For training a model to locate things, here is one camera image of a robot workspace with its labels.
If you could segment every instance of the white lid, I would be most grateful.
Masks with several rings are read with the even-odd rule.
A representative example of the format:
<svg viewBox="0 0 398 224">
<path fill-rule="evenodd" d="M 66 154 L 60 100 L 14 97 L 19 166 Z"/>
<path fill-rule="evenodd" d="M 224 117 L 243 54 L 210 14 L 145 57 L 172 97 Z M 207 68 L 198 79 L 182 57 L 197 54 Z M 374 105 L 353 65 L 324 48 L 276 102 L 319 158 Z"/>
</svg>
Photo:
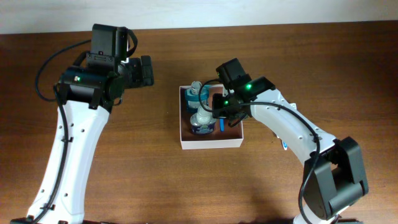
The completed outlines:
<svg viewBox="0 0 398 224">
<path fill-rule="evenodd" d="M 200 83 L 199 81 L 194 81 L 194 82 L 191 84 L 191 93 L 192 93 L 193 95 L 199 94 L 199 89 L 200 89 L 200 87 L 201 87 L 201 83 Z"/>
<path fill-rule="evenodd" d="M 205 111 L 201 106 L 198 108 L 197 120 L 200 124 L 208 124 L 210 119 L 213 117 L 212 113 Z"/>
</svg>

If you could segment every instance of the open box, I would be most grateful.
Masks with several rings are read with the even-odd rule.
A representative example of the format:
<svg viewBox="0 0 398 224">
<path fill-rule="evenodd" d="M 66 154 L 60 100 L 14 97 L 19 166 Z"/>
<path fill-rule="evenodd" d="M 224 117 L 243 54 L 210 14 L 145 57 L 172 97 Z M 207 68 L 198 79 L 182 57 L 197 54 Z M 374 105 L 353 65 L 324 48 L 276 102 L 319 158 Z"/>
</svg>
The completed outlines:
<svg viewBox="0 0 398 224">
<path fill-rule="evenodd" d="M 190 86 L 180 86 L 180 140 L 182 149 L 214 149 L 226 147 L 240 147 L 243 142 L 243 123 L 233 128 L 224 120 L 224 131 L 220 131 L 220 120 L 217 119 L 215 130 L 210 134 L 193 134 L 190 118 L 193 114 L 187 112 L 185 90 Z M 211 107 L 213 94 L 223 93 L 223 85 L 206 85 L 209 90 L 209 106 Z"/>
</svg>

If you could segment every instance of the tabletop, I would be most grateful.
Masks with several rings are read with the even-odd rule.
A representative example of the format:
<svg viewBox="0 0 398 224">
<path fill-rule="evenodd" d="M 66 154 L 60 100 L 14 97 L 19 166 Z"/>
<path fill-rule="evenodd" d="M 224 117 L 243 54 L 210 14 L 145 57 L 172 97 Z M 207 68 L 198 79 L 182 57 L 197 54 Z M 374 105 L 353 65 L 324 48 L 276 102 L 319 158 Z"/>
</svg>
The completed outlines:
<svg viewBox="0 0 398 224">
<path fill-rule="evenodd" d="M 238 58 L 265 76 L 326 132 L 362 148 L 369 194 L 343 218 L 398 219 L 398 22 L 135 30 L 134 57 L 150 55 L 155 85 L 126 90 L 98 141 L 85 220 L 115 223 L 239 223 L 299 214 L 302 165 L 272 131 L 244 120 L 240 148 L 183 151 L 177 89 L 216 78 Z M 0 222 L 27 213 L 40 187 L 57 106 L 37 97 L 34 77 L 58 49 L 91 32 L 0 35 Z M 52 84 L 82 45 L 52 60 Z"/>
</svg>

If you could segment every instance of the white container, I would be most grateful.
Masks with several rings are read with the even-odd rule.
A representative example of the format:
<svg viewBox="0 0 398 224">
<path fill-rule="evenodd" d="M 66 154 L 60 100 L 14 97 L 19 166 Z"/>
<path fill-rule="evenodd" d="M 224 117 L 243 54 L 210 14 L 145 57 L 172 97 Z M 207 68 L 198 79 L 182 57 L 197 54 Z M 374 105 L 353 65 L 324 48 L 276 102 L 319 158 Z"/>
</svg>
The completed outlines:
<svg viewBox="0 0 398 224">
<path fill-rule="evenodd" d="M 207 85 L 210 96 L 208 99 L 209 106 L 213 102 L 214 93 L 222 93 L 222 85 Z M 187 112 L 187 103 L 185 101 L 185 90 L 190 86 L 180 86 L 180 141 L 182 149 L 216 149 L 227 147 L 240 147 L 243 142 L 243 123 L 237 126 L 228 127 L 228 121 L 224 121 L 224 131 L 220 131 L 220 121 L 216 122 L 216 129 L 210 134 L 197 135 L 191 131 L 190 117 L 191 113 Z"/>
</svg>

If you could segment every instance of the blue object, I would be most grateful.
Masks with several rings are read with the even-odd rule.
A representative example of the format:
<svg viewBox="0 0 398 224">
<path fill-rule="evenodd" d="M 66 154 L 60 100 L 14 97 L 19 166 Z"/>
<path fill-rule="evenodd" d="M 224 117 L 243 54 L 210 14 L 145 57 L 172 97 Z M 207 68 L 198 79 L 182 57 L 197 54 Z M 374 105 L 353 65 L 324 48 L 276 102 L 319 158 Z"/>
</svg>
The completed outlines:
<svg viewBox="0 0 398 224">
<path fill-rule="evenodd" d="M 201 83 L 195 81 L 191 84 L 191 88 L 185 90 L 185 101 L 187 101 L 187 111 L 189 113 L 198 112 L 198 108 L 200 107 L 199 103 L 199 89 L 201 87 Z M 201 90 L 200 99 L 203 105 L 208 106 L 208 98 L 209 98 L 209 90 L 206 87 L 203 87 Z"/>
<path fill-rule="evenodd" d="M 220 118 L 220 131 L 224 131 L 224 119 Z"/>
</svg>

